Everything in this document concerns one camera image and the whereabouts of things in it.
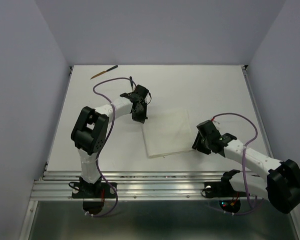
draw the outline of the cable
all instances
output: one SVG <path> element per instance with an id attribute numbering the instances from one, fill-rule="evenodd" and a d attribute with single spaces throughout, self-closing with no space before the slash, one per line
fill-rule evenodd
<path id="1" fill-rule="evenodd" d="M 98 86 L 101 85 L 101 84 L 108 83 L 108 82 L 111 82 L 111 81 L 114 81 L 114 80 L 120 80 L 120 79 L 126 79 L 126 80 L 128 80 L 129 82 L 131 82 L 131 84 L 133 84 L 133 85 L 136 87 L 135 82 L 134 82 L 132 79 L 130 79 L 130 78 L 128 79 L 127 77 L 126 77 L 126 78 L 125 78 L 125 77 L 117 77 L 117 78 L 112 78 L 112 79 L 109 79 L 109 80 L 105 80 L 105 81 L 102 81 L 102 82 L 96 84 L 96 85 L 93 87 L 93 92 L 94 92 L 96 95 L 99 95 L 99 96 L 105 98 L 105 99 L 111 104 L 112 109 L 113 109 L 113 115 L 112 115 L 111 127 L 110 127 L 110 129 L 109 129 L 108 134 L 107 134 L 106 137 L 105 137 L 104 145 L 106 144 L 107 140 L 109 139 L 109 136 L 110 136 L 110 134 L 111 134 L 111 132 L 112 132 L 112 130 L 113 130 L 113 127 L 114 127 L 114 121 L 115 121 L 115 107 L 114 107 L 114 105 L 112 104 L 112 101 L 111 101 L 107 96 L 105 96 L 104 94 L 102 94 L 102 93 L 100 93 L 100 92 L 95 91 L 95 88 L 98 87 Z M 101 150 L 100 150 L 100 151 L 97 153 L 97 155 L 96 155 L 96 168 L 97 168 L 97 170 L 99 171 L 99 173 L 100 173 L 101 177 L 103 178 L 103 180 L 104 180 L 104 181 L 107 183 L 107 185 L 114 191 L 114 194 L 115 194 L 115 198 L 116 198 L 116 199 L 115 199 L 115 203 L 114 203 L 113 207 L 112 207 L 110 210 L 108 210 L 106 213 L 104 213 L 104 214 L 101 214 L 101 215 L 91 215 L 91 214 L 89 214 L 88 212 L 85 212 L 86 215 L 89 215 L 89 216 L 92 216 L 92 217 L 95 217 L 95 218 L 103 217 L 103 216 L 109 214 L 111 211 L 113 211 L 113 209 L 114 209 L 114 208 L 116 207 L 116 205 L 118 204 L 118 193 L 117 193 L 115 187 L 113 187 L 113 186 L 109 183 L 109 181 L 104 177 L 104 175 L 102 174 L 102 172 L 101 172 L 101 170 L 100 170 L 100 167 L 99 167 L 99 156 L 100 156 L 100 153 L 101 153 L 103 147 L 101 148 Z"/>
<path id="2" fill-rule="evenodd" d="M 152 94 L 149 92 L 149 96 L 150 96 L 150 101 L 147 103 L 147 105 L 150 104 L 150 102 L 152 101 Z"/>
<path id="3" fill-rule="evenodd" d="M 69 187 L 79 192 L 80 190 L 77 187 L 71 185 L 74 183 L 75 183 L 74 181 L 69 182 Z"/>
<path id="4" fill-rule="evenodd" d="M 239 116 L 240 118 L 243 118 L 245 120 L 247 120 L 254 128 L 254 131 L 255 131 L 255 135 L 252 139 L 250 139 L 249 141 L 247 141 L 245 144 L 244 144 L 244 148 L 243 148 L 243 152 L 242 152 L 242 174 L 243 174 L 243 182 L 244 182 L 244 188 L 245 188 L 245 192 L 246 192 L 246 198 L 247 198 L 247 201 L 249 203 L 249 206 L 250 208 L 254 208 L 255 205 L 256 205 L 256 202 L 254 204 L 252 204 L 251 202 L 251 199 L 250 199 L 250 193 L 249 193 L 249 190 L 248 190 L 248 184 L 247 184 L 247 181 L 246 181 L 246 172 L 245 172 L 245 162 L 246 162 L 246 158 L 245 158 L 245 152 L 246 152 L 246 147 L 251 143 L 253 142 L 254 140 L 256 140 L 256 138 L 258 137 L 258 129 L 256 128 L 256 126 L 254 125 L 254 123 L 246 118 L 245 116 L 243 115 L 240 115 L 240 114 L 237 114 L 237 113 L 232 113 L 232 112 L 226 112 L 226 113 L 220 113 L 220 114 L 217 114 L 215 116 L 213 116 L 213 118 L 211 119 L 211 121 L 213 121 L 216 117 L 218 116 L 224 116 L 224 115 L 235 115 L 235 116 Z"/>
<path id="5" fill-rule="evenodd" d="M 235 214 L 235 213 L 232 213 L 232 212 L 227 212 L 227 211 L 224 211 L 224 210 L 215 208 L 215 207 L 212 207 L 212 206 L 210 206 L 209 204 L 207 205 L 207 207 L 208 207 L 208 208 L 211 208 L 211 209 L 213 209 L 213 210 L 222 212 L 222 213 L 224 213 L 224 214 L 228 214 L 228 215 L 233 215 L 233 216 L 244 216 L 244 215 L 247 215 L 247 214 L 250 214 L 250 213 L 254 212 L 254 211 L 257 210 L 259 207 L 261 207 L 263 201 L 264 201 L 264 199 L 261 199 L 260 203 L 259 203 L 256 207 L 250 209 L 249 211 L 245 211 L 245 212 L 242 212 L 242 213 L 241 213 L 241 212 L 239 212 L 239 213 L 237 212 L 236 214 Z"/>

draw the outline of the white paper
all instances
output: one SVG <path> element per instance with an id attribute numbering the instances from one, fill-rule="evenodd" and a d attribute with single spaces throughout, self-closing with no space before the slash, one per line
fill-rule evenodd
<path id="1" fill-rule="evenodd" d="M 142 129 L 149 158 L 192 150 L 194 137 L 185 109 L 150 114 Z"/>

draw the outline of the purple cable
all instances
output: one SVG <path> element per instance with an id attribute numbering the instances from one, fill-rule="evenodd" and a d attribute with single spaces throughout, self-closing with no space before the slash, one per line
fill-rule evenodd
<path id="1" fill-rule="evenodd" d="M 255 210 L 257 210 L 259 207 L 261 207 L 263 201 L 264 201 L 264 199 L 261 199 L 260 203 L 259 203 L 257 206 L 255 206 L 254 208 L 250 209 L 249 211 L 245 211 L 245 212 L 242 212 L 242 213 L 239 212 L 239 213 L 236 213 L 236 214 L 234 213 L 233 215 L 234 215 L 234 216 L 244 216 L 244 215 L 250 214 L 250 213 L 254 212 Z M 208 205 L 207 207 L 208 207 L 208 208 L 211 208 L 211 209 L 213 209 L 213 210 L 216 210 L 216 211 L 219 211 L 219 212 L 228 214 L 228 215 L 232 215 L 231 212 L 227 212 L 227 211 L 224 211 L 224 210 L 220 210 L 220 209 L 218 209 L 218 208 L 211 207 L 211 206 L 209 206 L 209 205 Z"/>
<path id="2" fill-rule="evenodd" d="M 112 101 L 111 101 L 107 96 L 105 96 L 105 95 L 102 94 L 102 93 L 99 93 L 99 92 L 95 91 L 95 88 L 98 87 L 98 86 L 101 85 L 101 84 L 104 84 L 104 83 L 107 83 L 107 82 L 111 82 L 111 81 L 114 81 L 114 80 L 120 80 L 120 79 L 126 79 L 126 80 L 130 81 L 130 82 L 136 87 L 135 82 L 134 82 L 133 80 L 131 80 L 131 79 L 128 79 L 127 77 L 126 77 L 126 78 L 125 78 L 125 77 L 117 77 L 117 78 L 112 78 L 112 79 L 109 79 L 109 80 L 105 80 L 105 81 L 102 81 L 102 82 L 96 84 L 96 85 L 93 87 L 93 92 L 94 92 L 96 95 L 99 95 L 99 96 L 105 98 L 105 99 L 111 104 L 112 109 L 113 109 L 113 115 L 112 115 L 111 127 L 110 127 L 110 130 L 109 130 L 108 134 L 106 135 L 106 138 L 105 138 L 105 141 L 104 141 L 104 145 L 105 145 L 105 143 L 107 142 L 107 140 L 109 139 L 109 136 L 110 136 L 110 134 L 111 134 L 111 132 L 112 132 L 112 130 L 113 130 L 113 127 L 114 127 L 115 107 L 114 107 L 114 105 L 112 104 Z M 98 152 L 98 154 L 96 155 L 96 168 L 97 168 L 97 170 L 99 171 L 99 173 L 100 173 L 100 175 L 101 175 L 101 178 L 103 178 L 104 181 L 107 183 L 107 185 L 114 191 L 116 199 L 115 199 L 115 204 L 113 205 L 113 207 L 112 207 L 110 210 L 108 210 L 106 213 L 104 213 L 104 214 L 101 214 L 101 215 L 91 215 L 91 214 L 89 214 L 89 213 L 86 212 L 86 214 L 88 214 L 89 216 L 95 217 L 95 218 L 103 217 L 103 216 L 109 214 L 109 213 L 110 213 L 111 211 L 113 211 L 113 209 L 116 207 L 116 205 L 118 204 L 118 200 L 119 200 L 119 199 L 118 199 L 118 193 L 117 193 L 115 187 L 113 187 L 113 186 L 109 183 L 109 181 L 104 177 L 104 175 L 102 174 L 102 172 L 101 172 L 101 170 L 100 170 L 100 167 L 99 167 L 99 156 L 100 156 L 100 153 L 101 153 L 102 149 L 101 149 L 101 150 Z"/>
<path id="3" fill-rule="evenodd" d="M 250 208 L 254 208 L 255 205 L 256 205 L 256 201 L 254 202 L 254 204 L 252 204 L 251 199 L 250 199 L 250 193 L 249 193 L 249 190 L 248 190 L 248 185 L 247 185 L 247 182 L 246 182 L 245 152 L 246 152 L 246 147 L 258 137 L 258 130 L 257 130 L 256 126 L 254 125 L 254 123 L 250 119 L 246 118 L 243 115 L 237 114 L 237 113 L 236 114 L 232 113 L 232 112 L 228 112 L 228 113 L 226 112 L 226 113 L 222 113 L 222 114 L 220 113 L 220 114 L 217 114 L 217 115 L 213 116 L 212 120 L 215 119 L 218 116 L 223 116 L 223 115 L 239 116 L 240 118 L 243 118 L 243 119 L 247 120 L 254 128 L 255 136 L 244 144 L 245 148 L 243 149 L 243 152 L 242 152 L 242 174 L 243 174 L 243 182 L 244 182 L 244 188 L 245 188 L 245 192 L 246 192 L 246 198 L 247 198 L 247 201 L 249 203 Z"/>

